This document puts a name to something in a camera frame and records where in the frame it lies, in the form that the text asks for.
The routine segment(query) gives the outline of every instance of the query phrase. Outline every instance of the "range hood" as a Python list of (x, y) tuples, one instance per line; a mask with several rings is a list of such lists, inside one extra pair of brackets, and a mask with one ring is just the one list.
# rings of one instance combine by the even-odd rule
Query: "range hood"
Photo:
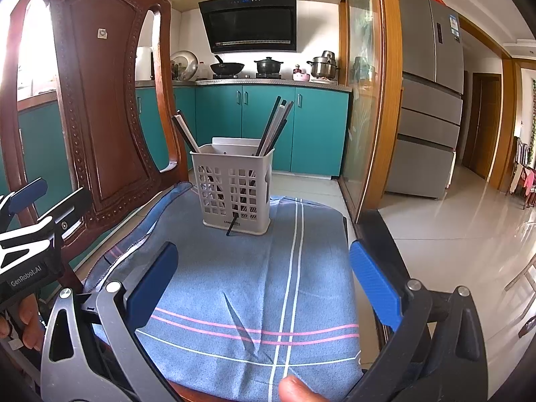
[(296, 51), (296, 0), (199, 3), (211, 51)]

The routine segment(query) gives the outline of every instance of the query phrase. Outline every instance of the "white utensil holder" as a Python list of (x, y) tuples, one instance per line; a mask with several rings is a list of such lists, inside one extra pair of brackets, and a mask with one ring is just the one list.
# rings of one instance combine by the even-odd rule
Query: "white utensil holder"
[(254, 156), (259, 139), (213, 138), (192, 152), (203, 224), (232, 231), (264, 234), (270, 225), (273, 150)]

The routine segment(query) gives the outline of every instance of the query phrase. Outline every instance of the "screw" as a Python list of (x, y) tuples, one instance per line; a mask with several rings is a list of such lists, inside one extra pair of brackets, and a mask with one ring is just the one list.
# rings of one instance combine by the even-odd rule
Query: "screw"
[(463, 297), (467, 297), (471, 294), (471, 292), (469, 291), (469, 289), (465, 286), (460, 286), (458, 287), (458, 294), (460, 296), (463, 296)]
[(410, 290), (418, 291), (422, 288), (422, 283), (419, 280), (409, 280), (407, 286)]
[(119, 291), (121, 288), (121, 283), (117, 281), (112, 281), (106, 286), (106, 291), (108, 293), (115, 293), (116, 291)]
[(67, 299), (69, 296), (71, 296), (71, 289), (63, 289), (62, 291), (60, 291), (61, 299)]

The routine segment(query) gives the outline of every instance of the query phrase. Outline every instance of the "chair backrest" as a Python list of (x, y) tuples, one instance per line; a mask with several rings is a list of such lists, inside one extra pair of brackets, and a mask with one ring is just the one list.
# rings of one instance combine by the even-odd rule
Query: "chair backrest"
[[(17, 66), (26, 7), (11, 14), (0, 87), (0, 144), (7, 184), (27, 184), (17, 115)], [(103, 232), (157, 192), (188, 180), (186, 151), (173, 130), (170, 66), (171, 5), (167, 0), (44, 0), (50, 6), (58, 65), (57, 96), (73, 189), (86, 187), (93, 206), (66, 239), (68, 262)], [(135, 61), (141, 26), (154, 14), (157, 104), (170, 163), (159, 171), (141, 129), (135, 94)], [(37, 219), (35, 207), (21, 225)]]

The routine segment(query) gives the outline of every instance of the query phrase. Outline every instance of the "refrigerator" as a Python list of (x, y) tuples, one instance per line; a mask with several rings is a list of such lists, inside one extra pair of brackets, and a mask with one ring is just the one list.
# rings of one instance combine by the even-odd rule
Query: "refrigerator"
[(400, 0), (403, 96), (388, 192), (441, 198), (462, 119), (458, 14), (434, 0)]

